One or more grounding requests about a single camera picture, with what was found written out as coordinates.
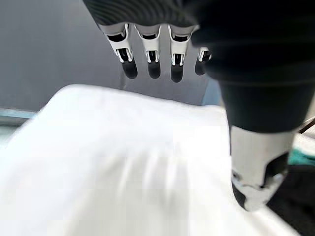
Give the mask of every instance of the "white towel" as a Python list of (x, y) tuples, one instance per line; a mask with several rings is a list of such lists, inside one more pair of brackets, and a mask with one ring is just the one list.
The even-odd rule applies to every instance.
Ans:
[(219, 107), (69, 86), (2, 158), (1, 236), (296, 235), (234, 200)]

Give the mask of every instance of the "gray wall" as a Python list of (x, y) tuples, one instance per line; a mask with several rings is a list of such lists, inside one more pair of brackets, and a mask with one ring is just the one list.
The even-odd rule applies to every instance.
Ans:
[(208, 83), (194, 73), (189, 48), (184, 78), (170, 80), (170, 52), (162, 29), (159, 79), (148, 76), (142, 42), (132, 32), (139, 70), (124, 78), (120, 63), (81, 0), (0, 1), (0, 108), (38, 110), (60, 88), (74, 83), (123, 87), (133, 92), (200, 104)]

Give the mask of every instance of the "black fabric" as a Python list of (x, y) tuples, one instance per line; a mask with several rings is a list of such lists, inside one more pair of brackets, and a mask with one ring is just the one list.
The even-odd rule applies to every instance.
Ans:
[(267, 206), (303, 236), (315, 235), (315, 167), (289, 166)]

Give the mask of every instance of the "black robotic palm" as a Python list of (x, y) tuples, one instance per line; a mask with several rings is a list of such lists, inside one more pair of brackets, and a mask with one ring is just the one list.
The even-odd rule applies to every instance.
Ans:
[[(286, 174), (294, 132), (302, 124), (314, 94), (312, 1), (84, 3), (130, 78), (136, 77), (132, 51), (116, 44), (127, 38), (128, 23), (136, 24), (147, 52), (148, 70), (154, 78), (160, 73), (156, 41), (160, 24), (170, 25), (173, 81), (181, 80), (184, 43), (191, 38), (193, 45), (200, 47), (195, 71), (206, 72), (219, 81), (231, 128), (234, 195), (246, 210), (265, 204)], [(252, 179), (248, 173), (254, 173)]]

